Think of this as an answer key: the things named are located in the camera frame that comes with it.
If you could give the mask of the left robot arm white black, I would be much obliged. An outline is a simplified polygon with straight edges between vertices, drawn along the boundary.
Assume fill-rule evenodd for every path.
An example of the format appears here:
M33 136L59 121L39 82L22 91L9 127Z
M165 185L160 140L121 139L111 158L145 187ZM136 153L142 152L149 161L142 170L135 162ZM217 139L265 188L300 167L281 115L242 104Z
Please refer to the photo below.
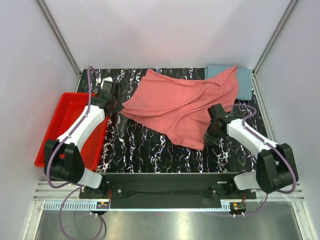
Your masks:
M108 186L100 173L85 167L81 150L94 130L110 115L123 109L119 95L120 83L111 77L98 78L99 91L88 96L88 104L74 123L56 140L49 139L44 144L44 173L53 189L68 184L88 187L97 198L108 193Z

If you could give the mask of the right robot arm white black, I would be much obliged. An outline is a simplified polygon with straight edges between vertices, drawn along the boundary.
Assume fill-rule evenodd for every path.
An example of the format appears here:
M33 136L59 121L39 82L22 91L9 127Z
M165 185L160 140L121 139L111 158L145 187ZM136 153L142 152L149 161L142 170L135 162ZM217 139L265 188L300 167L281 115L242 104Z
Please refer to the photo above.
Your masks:
M240 118L226 112L221 104L208 108L211 118L203 139L205 145L214 145L228 135L251 152L256 159L256 169L242 172L233 177L227 185L228 195L239 198L245 190L262 190L266 194L279 192L291 194L295 191L299 175L293 149L287 144L279 144L263 136Z

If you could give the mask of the pink t shirt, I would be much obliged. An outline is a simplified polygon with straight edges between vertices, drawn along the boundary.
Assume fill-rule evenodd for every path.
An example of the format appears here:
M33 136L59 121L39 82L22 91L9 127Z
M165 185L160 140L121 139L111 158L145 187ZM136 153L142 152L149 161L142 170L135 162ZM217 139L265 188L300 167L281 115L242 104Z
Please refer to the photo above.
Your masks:
M120 113L165 134L175 145L203 150L203 137L211 121L208 108L216 104L225 108L235 102L237 72L238 67L232 66L213 78L187 80L148 69Z

